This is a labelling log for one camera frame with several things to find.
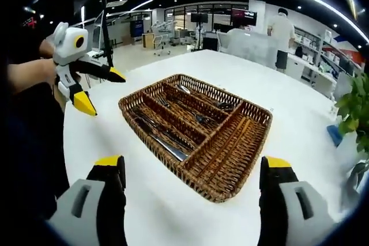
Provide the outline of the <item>person's left hand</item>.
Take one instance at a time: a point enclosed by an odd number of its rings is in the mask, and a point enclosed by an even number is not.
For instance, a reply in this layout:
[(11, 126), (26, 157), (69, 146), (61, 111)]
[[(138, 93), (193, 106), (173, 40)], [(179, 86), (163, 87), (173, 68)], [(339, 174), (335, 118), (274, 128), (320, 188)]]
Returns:
[(43, 64), (46, 81), (53, 86), (57, 78), (56, 65), (53, 60), (54, 46), (44, 39), (39, 46), (39, 54), (44, 59)]

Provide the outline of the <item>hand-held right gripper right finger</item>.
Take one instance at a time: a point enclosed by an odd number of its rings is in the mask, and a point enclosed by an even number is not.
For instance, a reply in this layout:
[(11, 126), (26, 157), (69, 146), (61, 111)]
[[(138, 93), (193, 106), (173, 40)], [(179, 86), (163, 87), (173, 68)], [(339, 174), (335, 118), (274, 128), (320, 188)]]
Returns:
[(262, 157), (259, 189), (258, 245), (318, 245), (336, 224), (322, 195), (283, 159)]

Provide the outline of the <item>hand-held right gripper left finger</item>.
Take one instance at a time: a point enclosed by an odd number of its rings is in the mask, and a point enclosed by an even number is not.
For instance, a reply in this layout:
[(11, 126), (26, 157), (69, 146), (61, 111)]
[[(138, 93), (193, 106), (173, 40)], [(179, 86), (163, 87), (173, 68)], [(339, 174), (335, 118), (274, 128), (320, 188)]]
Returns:
[(127, 245), (123, 156), (95, 162), (58, 200), (50, 225), (68, 245)]

